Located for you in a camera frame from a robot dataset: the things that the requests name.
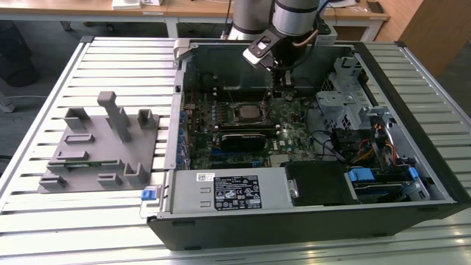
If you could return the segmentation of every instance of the barcode sticker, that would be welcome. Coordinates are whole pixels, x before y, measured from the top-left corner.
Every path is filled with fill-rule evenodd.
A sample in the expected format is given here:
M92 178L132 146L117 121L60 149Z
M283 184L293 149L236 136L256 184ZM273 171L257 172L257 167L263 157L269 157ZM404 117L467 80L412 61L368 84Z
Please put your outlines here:
M196 173L196 181L213 181L213 173Z

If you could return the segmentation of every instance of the black cable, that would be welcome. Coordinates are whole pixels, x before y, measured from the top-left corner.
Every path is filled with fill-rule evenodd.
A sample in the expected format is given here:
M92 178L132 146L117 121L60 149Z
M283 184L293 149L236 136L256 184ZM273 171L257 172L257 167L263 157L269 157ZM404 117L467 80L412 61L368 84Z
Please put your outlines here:
M332 5L329 4L329 7L333 8L333 16L336 18L336 25L337 25L337 10L335 7L332 7Z
M313 136L311 136L311 137L312 137L313 141L317 144L320 144L328 150L328 152L331 152L335 155L335 157L337 158L337 160L340 160L341 163L349 164L348 160L333 149L331 149L327 145L324 145L323 142L320 142L317 140L317 138L315 138Z
M315 141L317 144L320 144L321 146L325 147L325 149L328 150L328 152L331 152L331 153L335 155L335 157L337 158L337 160L340 160L340 162L344 163L344 164L349 164L348 160L341 156L341 154L339 154L337 151L335 151L335 150L331 149L328 146L325 146L325 145L323 144L323 142L320 142L320 141L317 140L317 138L315 138L315 133L323 132L324 134L329 135L331 132L327 131L327 130L315 130L315 131L312 131L312 132L309 131L309 128L308 128L309 107L311 107L311 102L308 103L308 107L307 107L307 110L305 110L305 116L304 116L304 126L305 126L305 130L307 130L308 133L311 134L311 137L312 137L313 141Z
M227 13L225 13L225 22L224 22L224 31L223 31L223 35L225 35L225 32L229 33L231 30L231 26L229 29L227 30L227 20L229 19L229 12L231 12L231 4L232 4L232 0L229 0L229 4L227 5Z
M224 22L225 25L227 25L227 20L229 19L231 3L232 3L232 0L229 0L229 4L227 5L227 14L225 14L225 22Z
M291 66L281 66L277 67L276 70L279 71L291 71L292 69L295 69L299 65L301 65L307 59L311 57L312 54L312 50L315 49L315 45L311 44L309 50L304 53L303 57L293 63L293 65Z
M335 155L327 155L327 154L325 154L325 144L327 144L328 142L332 142L332 140L331 140L331 139L327 139L327 140L324 141L324 143L323 143L323 154L321 154L321 156L320 156L320 160L324 159L324 156L335 156Z

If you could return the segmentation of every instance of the white cable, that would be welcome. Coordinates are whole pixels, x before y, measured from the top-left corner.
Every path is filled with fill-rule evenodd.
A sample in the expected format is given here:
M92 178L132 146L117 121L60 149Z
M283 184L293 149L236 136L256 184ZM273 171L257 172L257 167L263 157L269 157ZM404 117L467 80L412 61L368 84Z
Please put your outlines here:
M6 98L46 98L46 96L13 96Z

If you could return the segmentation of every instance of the black plastic bracket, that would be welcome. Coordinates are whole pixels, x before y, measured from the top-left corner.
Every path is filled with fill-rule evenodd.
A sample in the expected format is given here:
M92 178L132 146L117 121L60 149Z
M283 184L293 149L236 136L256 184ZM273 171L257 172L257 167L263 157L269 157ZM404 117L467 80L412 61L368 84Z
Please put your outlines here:
M94 39L94 36L81 36L80 43L90 43Z
M251 43L248 50L256 58L263 58L265 54L272 50L273 46L284 39L275 28L268 28L260 37Z

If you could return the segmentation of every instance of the gray pillar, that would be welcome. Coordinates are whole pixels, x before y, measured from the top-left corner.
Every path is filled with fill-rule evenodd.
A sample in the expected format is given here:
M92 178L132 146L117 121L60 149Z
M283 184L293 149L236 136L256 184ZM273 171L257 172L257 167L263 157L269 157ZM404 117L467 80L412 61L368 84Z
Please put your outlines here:
M101 91L97 95L97 104L105 109L108 113L109 122L112 124L113 129L118 135L121 142L130 141L130 134L126 130L126 119L124 119L118 108L114 104L116 94L113 91Z

